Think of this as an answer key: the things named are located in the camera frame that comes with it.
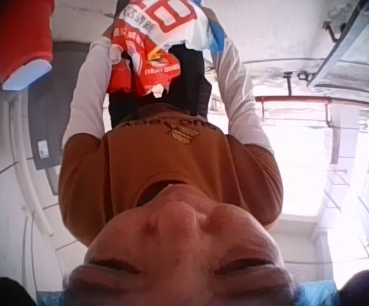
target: nose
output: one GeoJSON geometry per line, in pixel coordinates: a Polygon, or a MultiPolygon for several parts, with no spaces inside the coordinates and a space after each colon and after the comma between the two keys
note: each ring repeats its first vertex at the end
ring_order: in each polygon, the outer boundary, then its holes
{"type": "Polygon", "coordinates": [[[171,201],[155,214],[153,226],[159,241],[171,246],[190,247],[189,244],[200,239],[205,221],[205,213],[187,203],[171,201]]]}

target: red pipe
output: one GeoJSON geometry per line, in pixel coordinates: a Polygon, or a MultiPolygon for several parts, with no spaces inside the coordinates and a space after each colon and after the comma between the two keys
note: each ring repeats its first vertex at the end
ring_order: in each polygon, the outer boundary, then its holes
{"type": "Polygon", "coordinates": [[[327,104],[343,104],[343,105],[360,105],[369,107],[368,102],[358,101],[353,99],[333,98],[333,97],[320,97],[320,96],[260,96],[255,97],[255,101],[262,103],[265,102],[312,102],[312,103],[327,103],[327,104]]]}

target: ceiling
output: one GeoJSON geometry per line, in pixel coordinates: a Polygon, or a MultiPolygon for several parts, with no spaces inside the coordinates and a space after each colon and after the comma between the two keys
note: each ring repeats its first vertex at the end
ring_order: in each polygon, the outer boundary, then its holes
{"type": "MultiPolygon", "coordinates": [[[[117,0],[56,0],[54,40],[95,40],[112,22],[117,0]]],[[[212,8],[248,67],[256,96],[287,95],[286,71],[294,72],[293,94],[320,95],[369,102],[369,24],[321,84],[348,89],[307,89],[296,73],[315,73],[335,43],[322,29],[331,22],[336,37],[358,0],[205,0],[212,8]]]]}

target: plastic bag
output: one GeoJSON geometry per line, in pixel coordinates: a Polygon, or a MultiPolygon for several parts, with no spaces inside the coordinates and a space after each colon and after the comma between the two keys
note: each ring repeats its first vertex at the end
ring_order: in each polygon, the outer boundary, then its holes
{"type": "Polygon", "coordinates": [[[144,96],[158,84],[168,90],[171,79],[180,75],[180,63],[168,49],[183,43],[195,50],[215,43],[208,19],[197,4],[190,0],[131,1],[115,22],[108,92],[122,89],[144,96]]]}

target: eye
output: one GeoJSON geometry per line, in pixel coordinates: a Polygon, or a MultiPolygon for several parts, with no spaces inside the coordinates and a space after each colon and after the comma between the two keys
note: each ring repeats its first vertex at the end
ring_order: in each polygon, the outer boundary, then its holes
{"type": "Polygon", "coordinates": [[[122,271],[133,275],[141,274],[141,271],[133,265],[115,259],[97,260],[91,263],[96,266],[103,266],[105,268],[110,268],[112,270],[122,271]]]}
{"type": "Polygon", "coordinates": [[[275,265],[274,262],[266,259],[239,259],[228,265],[220,267],[214,272],[215,275],[225,275],[229,273],[235,273],[254,266],[264,266],[264,265],[275,265]]]}

